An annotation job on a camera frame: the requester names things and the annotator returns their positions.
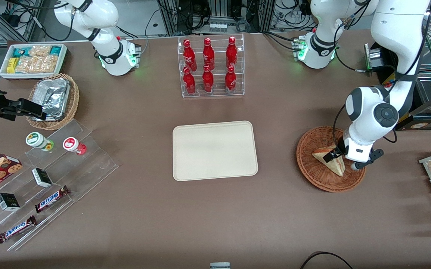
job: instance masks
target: white bottle with green cap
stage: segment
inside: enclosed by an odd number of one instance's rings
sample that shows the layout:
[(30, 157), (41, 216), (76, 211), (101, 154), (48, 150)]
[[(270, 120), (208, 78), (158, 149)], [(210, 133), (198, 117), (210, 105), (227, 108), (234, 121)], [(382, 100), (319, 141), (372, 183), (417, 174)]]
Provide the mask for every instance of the white bottle with green cap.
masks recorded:
[(55, 145), (53, 141), (38, 132), (30, 133), (26, 137), (26, 144), (34, 148), (41, 148), (42, 151), (50, 151)]

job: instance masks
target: round wicker basket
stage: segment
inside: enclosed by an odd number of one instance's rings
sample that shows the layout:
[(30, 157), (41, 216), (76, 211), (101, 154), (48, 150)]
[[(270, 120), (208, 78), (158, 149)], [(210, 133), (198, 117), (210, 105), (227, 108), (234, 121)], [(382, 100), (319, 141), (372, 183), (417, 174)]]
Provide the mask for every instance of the round wicker basket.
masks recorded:
[[(68, 104), (66, 105), (66, 112), (65, 117), (61, 121), (33, 121), (29, 117), (26, 117), (28, 122), (31, 126), (38, 129), (44, 129), (47, 131), (54, 131), (58, 130), (59, 128), (65, 126), (68, 122), (70, 122), (74, 115), (76, 114), (76, 110), (78, 108), (78, 101), (79, 101), (79, 89), (78, 85), (74, 82), (74, 80), (66, 74), (58, 74), (58, 75), (52, 75), (48, 78), (44, 78), (43, 80), (55, 80), (57, 78), (64, 78), (65, 80), (69, 81), (71, 83), (70, 88), (70, 95), (68, 97)], [(33, 98), (33, 94), (36, 89), (36, 85), (33, 87), (33, 90), (30, 93), (30, 100)]]
[[(302, 174), (316, 187), (330, 192), (349, 191), (361, 182), (365, 168), (354, 171), (350, 167), (353, 162), (344, 158), (345, 173), (340, 177), (311, 155), (317, 148), (334, 145), (332, 129), (331, 126), (321, 126), (307, 131), (297, 145), (297, 163)], [(335, 129), (337, 139), (342, 135), (342, 130)]]

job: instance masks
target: red bottle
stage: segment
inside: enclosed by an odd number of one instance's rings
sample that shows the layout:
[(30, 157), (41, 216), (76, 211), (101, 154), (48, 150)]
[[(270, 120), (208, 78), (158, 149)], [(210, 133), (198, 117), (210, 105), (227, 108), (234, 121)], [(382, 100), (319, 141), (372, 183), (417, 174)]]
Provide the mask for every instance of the red bottle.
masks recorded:
[(227, 68), (226, 74), (226, 92), (228, 94), (233, 94), (236, 91), (236, 75), (234, 73), (234, 66), (231, 65)]
[(190, 47), (190, 41), (188, 39), (184, 39), (184, 61), (186, 66), (190, 68), (191, 71), (195, 72), (197, 70), (197, 64), (195, 63), (195, 53), (194, 50)]
[(236, 48), (236, 38), (229, 37), (229, 46), (227, 46), (226, 51), (226, 66), (229, 68), (230, 65), (236, 66), (237, 63), (237, 48)]
[(195, 94), (195, 80), (193, 75), (190, 73), (190, 69), (188, 67), (184, 67), (184, 86), (186, 88), (187, 94), (194, 95)]
[(208, 65), (204, 66), (202, 80), (204, 81), (205, 92), (211, 93), (214, 87), (214, 75), (212, 75), (211, 68)]
[(204, 65), (208, 65), (211, 70), (214, 70), (216, 67), (214, 48), (212, 48), (211, 39), (208, 37), (204, 38), (204, 51), (202, 51), (202, 55), (204, 56)]

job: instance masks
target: acrylic bottle rack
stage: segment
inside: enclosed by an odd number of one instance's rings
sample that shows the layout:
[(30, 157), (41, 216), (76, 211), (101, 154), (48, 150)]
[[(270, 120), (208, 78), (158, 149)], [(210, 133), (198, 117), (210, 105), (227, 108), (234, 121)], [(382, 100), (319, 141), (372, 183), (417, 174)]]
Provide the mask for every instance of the acrylic bottle rack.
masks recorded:
[[(13, 212), (3, 211), (0, 208), (0, 233), (27, 220), (31, 215), (35, 216), (37, 225), (9, 238), (1, 244), (2, 247), (7, 248), (8, 251), (19, 249), (118, 168), (118, 165), (97, 145), (90, 134), (89, 129), (77, 120), (72, 120), (48, 137), (55, 143), (51, 151), (44, 152), (33, 148), (19, 157), (23, 168), (0, 184), (0, 192), (14, 194), (20, 208)], [(86, 145), (87, 150), (84, 155), (77, 155), (62, 148), (63, 140), (70, 136)], [(46, 170), (53, 182), (52, 186), (43, 188), (36, 184), (31, 173), (35, 167)], [(71, 191), (70, 194), (62, 197), (46, 210), (36, 213), (34, 207), (36, 204), (65, 185)]]
[[(236, 38), (237, 47), (237, 63), (234, 66), (234, 73), (236, 79), (236, 90), (233, 94), (226, 93), (226, 49), (229, 44), (229, 37)], [(215, 55), (215, 69), (212, 70), (214, 75), (214, 89), (212, 93), (207, 93), (204, 90), (204, 83), (202, 81), (202, 74), (204, 73), (204, 59), (202, 52), (204, 50), (204, 38), (210, 37), (212, 48), (214, 48)], [(195, 62), (197, 63), (197, 70), (192, 72), (195, 79), (195, 95), (187, 94), (183, 81), (183, 68), (184, 62), (184, 39), (190, 40), (190, 46), (195, 53)], [(207, 35), (207, 36), (185, 36), (179, 37), (177, 43), (177, 56), (179, 60), (179, 76), (181, 77), (181, 91), (183, 97), (210, 97), (210, 96), (240, 96), (245, 93), (245, 58), (244, 58), (244, 35), (243, 34), (221, 34), (221, 35)]]

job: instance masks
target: brown table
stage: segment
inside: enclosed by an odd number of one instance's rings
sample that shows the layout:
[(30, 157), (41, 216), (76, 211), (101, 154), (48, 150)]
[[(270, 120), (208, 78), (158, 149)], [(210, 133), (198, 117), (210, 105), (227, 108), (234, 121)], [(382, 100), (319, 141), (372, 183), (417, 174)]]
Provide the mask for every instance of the brown table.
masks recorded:
[[(0, 268), (298, 268), (321, 250), (355, 268), (431, 268), (431, 185), (417, 163), (431, 155), (431, 131), (378, 141), (385, 155), (358, 187), (320, 191), (295, 163), (297, 141), (331, 125), (354, 87), (377, 80), (337, 60), (313, 70), (262, 34), (245, 38), (246, 95), (199, 100), (181, 97), (177, 38), (151, 39), (141, 67), (122, 77), (101, 68), (89, 42), (67, 43), (65, 72), (81, 92), (76, 118), (121, 166), (19, 251), (0, 246)], [(340, 56), (361, 68), (371, 42), (368, 30), (347, 31)], [(0, 89), (26, 97), (34, 83), (1, 80)], [(174, 127), (239, 120), (254, 126), (257, 175), (173, 179)], [(344, 114), (338, 126), (348, 123)], [(28, 151), (31, 131), (25, 118), (0, 119), (0, 153)], [(306, 268), (326, 263), (340, 265), (319, 257)]]

